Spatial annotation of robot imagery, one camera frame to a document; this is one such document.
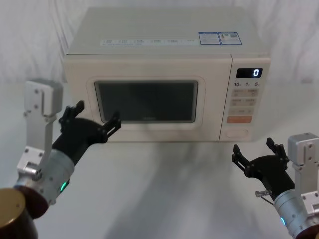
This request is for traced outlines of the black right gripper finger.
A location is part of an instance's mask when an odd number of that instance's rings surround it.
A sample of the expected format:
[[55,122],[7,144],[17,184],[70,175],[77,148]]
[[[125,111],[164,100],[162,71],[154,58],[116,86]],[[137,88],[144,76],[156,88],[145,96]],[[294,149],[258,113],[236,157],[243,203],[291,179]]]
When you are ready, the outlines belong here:
[[246,177],[251,177],[251,163],[242,155],[237,144],[233,145],[232,162],[244,172]]
[[275,144],[273,139],[269,137],[267,138],[266,145],[281,161],[284,163],[289,162],[283,144]]

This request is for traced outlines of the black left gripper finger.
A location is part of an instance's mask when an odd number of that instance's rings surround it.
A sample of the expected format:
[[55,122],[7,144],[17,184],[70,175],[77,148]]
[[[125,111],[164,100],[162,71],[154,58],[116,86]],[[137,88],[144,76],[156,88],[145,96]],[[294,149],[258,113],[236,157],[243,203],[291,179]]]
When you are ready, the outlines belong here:
[[67,106],[62,117],[59,119],[60,124],[67,124],[75,119],[85,108],[84,101],[80,100],[74,106]]
[[121,128],[121,124],[122,121],[120,119],[120,113],[114,112],[108,122],[98,128],[99,142],[106,143],[110,136],[112,136]]

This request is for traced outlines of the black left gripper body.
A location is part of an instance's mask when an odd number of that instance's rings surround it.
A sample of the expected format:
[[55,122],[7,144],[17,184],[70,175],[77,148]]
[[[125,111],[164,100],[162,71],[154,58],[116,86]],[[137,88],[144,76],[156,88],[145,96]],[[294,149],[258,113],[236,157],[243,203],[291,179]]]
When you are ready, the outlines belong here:
[[61,135],[52,148],[64,153],[76,165],[91,145],[105,142],[102,132],[100,124],[76,118],[61,125]]

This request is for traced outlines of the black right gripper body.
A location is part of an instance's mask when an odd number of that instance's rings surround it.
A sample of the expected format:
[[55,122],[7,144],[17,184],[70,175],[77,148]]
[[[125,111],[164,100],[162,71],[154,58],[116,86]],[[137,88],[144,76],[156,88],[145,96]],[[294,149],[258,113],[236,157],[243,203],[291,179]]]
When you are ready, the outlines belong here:
[[287,158],[277,155],[266,155],[249,161],[245,166],[245,176],[262,182],[265,189],[270,191],[270,197],[276,199],[280,194],[294,189],[295,184],[286,172]]

